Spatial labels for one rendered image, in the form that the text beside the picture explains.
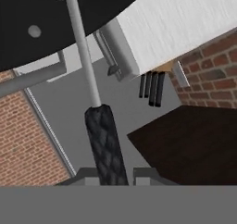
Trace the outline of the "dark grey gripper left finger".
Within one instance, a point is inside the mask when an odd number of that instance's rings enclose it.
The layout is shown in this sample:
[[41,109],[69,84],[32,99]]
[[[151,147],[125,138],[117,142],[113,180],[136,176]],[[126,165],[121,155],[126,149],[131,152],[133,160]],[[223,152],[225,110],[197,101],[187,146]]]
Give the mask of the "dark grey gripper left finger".
[[77,174],[67,180],[61,181],[57,186],[99,186],[100,180],[98,178],[96,168],[80,168]]

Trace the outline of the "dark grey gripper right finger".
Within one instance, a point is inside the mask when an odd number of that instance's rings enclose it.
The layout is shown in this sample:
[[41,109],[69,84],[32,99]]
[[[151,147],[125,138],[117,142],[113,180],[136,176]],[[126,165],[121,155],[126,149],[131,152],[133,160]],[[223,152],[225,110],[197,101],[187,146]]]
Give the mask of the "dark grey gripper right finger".
[[174,181],[163,178],[155,168],[134,168],[134,186],[175,185]]

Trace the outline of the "grey spatula with black handle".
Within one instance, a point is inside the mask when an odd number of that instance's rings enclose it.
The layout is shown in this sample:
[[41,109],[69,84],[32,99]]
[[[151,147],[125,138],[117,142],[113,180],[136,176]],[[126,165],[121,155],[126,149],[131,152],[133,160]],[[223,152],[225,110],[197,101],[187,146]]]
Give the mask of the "grey spatula with black handle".
[[92,105],[84,113],[85,126],[101,185],[129,184],[117,127],[109,105],[101,101],[77,0],[66,0],[81,65],[89,86]]

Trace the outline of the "grey metal range hood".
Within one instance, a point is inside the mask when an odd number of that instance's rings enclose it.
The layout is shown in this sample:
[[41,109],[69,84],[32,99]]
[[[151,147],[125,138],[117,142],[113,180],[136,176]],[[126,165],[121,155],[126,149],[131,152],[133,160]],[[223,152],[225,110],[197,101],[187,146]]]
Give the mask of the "grey metal range hood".
[[138,64],[117,18],[95,31],[94,38],[108,64],[108,77],[115,76],[122,82],[139,75]]

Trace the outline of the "black round thing, white centre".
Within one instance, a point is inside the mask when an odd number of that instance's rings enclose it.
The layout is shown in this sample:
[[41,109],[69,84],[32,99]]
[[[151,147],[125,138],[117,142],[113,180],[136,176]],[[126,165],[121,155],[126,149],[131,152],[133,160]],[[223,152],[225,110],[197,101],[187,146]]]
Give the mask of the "black round thing, white centre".
[[[136,0],[78,0],[86,35]],[[27,65],[75,43],[64,0],[0,0],[0,72]]]

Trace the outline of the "grey window frame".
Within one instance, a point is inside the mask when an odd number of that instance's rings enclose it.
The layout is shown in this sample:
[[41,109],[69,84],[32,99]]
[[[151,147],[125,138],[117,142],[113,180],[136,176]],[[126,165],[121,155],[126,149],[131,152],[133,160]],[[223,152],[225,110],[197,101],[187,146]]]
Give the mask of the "grey window frame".
[[13,79],[1,82],[0,98],[66,73],[67,68],[64,54],[62,51],[59,51],[57,55],[59,61],[54,65],[21,74],[15,76]]

